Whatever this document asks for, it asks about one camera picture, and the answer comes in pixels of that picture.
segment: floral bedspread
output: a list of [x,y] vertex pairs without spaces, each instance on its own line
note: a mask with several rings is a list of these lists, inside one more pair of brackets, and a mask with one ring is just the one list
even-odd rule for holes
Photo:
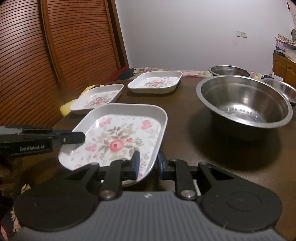
[[[145,67],[145,68],[136,68],[134,70],[135,75],[130,78],[130,80],[133,80],[137,78],[139,75],[150,72],[150,71],[164,71],[164,70],[172,70],[172,69],[158,69],[158,68],[150,68],[150,67]],[[198,71],[198,70],[179,70],[183,73],[183,77],[193,77],[193,78],[209,78],[212,77],[213,75],[208,72],[208,71]],[[263,77],[263,74],[255,73],[255,72],[250,72],[251,73],[251,78],[256,79],[256,80],[261,80],[261,77]]]

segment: bowl rim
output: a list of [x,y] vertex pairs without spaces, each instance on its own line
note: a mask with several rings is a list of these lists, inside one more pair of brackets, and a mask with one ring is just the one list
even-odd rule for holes
[[[212,79],[220,78],[220,77],[239,77],[239,78],[244,78],[244,79],[249,79],[249,80],[252,80],[252,81],[256,81],[256,82],[259,82],[259,83],[261,83],[263,85],[268,86],[269,88],[273,89],[278,94],[280,94],[282,96],[282,98],[285,100],[285,102],[286,102],[286,104],[288,106],[288,114],[287,114],[287,116],[285,118],[283,118],[282,120],[277,121],[277,122],[258,123],[258,122],[254,122],[254,121],[244,120],[244,119],[241,119],[241,118],[238,118],[238,117],[233,117],[233,116],[230,116],[230,115],[226,114],[224,111],[220,110],[216,106],[212,105],[209,101],[207,101],[205,99],[205,97],[201,93],[201,88],[202,88],[204,83],[206,83],[207,81],[210,81]],[[264,83],[262,81],[255,80],[255,79],[245,77],[245,76],[240,76],[240,75],[218,75],[218,76],[214,76],[214,77],[204,79],[201,82],[199,82],[198,85],[196,86],[196,94],[197,94],[198,98],[200,99],[200,101],[202,103],[204,103],[206,105],[206,107],[208,107],[210,110],[216,112],[217,114],[219,114],[219,115],[221,115],[221,116],[223,116],[223,117],[225,117],[225,118],[227,118],[229,120],[238,122],[240,124],[252,126],[252,127],[258,127],[258,128],[264,128],[264,129],[278,128],[278,127],[281,127],[281,126],[284,126],[284,125],[288,124],[291,121],[292,116],[293,116],[292,106],[291,106],[290,102],[284,97],[284,95],[282,93],[279,93],[274,87],[270,86],[269,84],[266,84],[266,83]]]
[[[282,85],[288,86],[289,88],[291,88],[292,90],[294,90],[294,92],[296,93],[296,89],[295,89],[293,86],[289,85],[288,83],[286,83],[286,82],[284,82],[284,81],[275,80],[275,79],[273,79],[273,78],[264,78],[264,79],[262,79],[262,82],[266,83],[266,82],[265,82],[266,80],[271,80],[271,81],[274,81],[274,82],[278,82],[278,83],[280,83],[280,84],[282,84]],[[295,104],[296,104],[296,100],[288,99],[288,101],[291,102],[291,103],[295,103]]]
[[[215,76],[215,75],[216,75],[216,76],[221,76],[221,75],[234,75],[234,74],[217,74],[217,73],[213,72],[213,71],[212,71],[212,68],[214,68],[214,67],[218,67],[218,66],[226,66],[226,67],[234,67],[234,68],[242,69],[242,68],[240,68],[240,67],[233,66],[233,65],[215,65],[215,66],[210,67],[210,68],[208,69],[208,71],[209,71],[212,75],[214,75],[214,76]],[[250,77],[250,76],[251,76],[251,73],[250,73],[249,71],[247,71],[247,72],[249,73],[249,76],[243,76],[243,77]]]

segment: metal screw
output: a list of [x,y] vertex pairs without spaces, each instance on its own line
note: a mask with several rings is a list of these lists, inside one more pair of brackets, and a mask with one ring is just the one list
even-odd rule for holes
[[110,199],[115,196],[115,192],[111,190],[104,190],[104,191],[101,191],[100,196],[106,199]]
[[196,195],[196,192],[195,191],[192,191],[192,190],[183,190],[181,192],[181,195],[185,198],[191,198],[191,197],[194,197]]

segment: wooden louvered door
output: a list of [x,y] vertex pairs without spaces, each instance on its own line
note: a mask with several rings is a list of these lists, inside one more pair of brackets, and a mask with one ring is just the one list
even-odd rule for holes
[[44,0],[52,56],[70,99],[87,86],[107,83],[120,64],[105,0]]
[[65,103],[51,67],[38,0],[0,5],[0,125],[53,126]]

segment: white square dish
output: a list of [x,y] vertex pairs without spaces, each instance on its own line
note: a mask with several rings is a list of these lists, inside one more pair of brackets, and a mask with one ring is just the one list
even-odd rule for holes
[[181,71],[152,71],[141,74],[128,84],[134,93],[166,94],[178,85],[183,73]]
[[140,168],[133,185],[152,170],[163,139],[168,116],[155,105],[107,104],[88,113],[73,129],[85,134],[83,144],[63,145],[59,152],[60,163],[75,170],[91,162],[108,166],[114,160],[130,159],[140,152]]
[[115,102],[121,95],[123,84],[106,85],[88,90],[71,106],[75,114],[86,114],[101,105]]

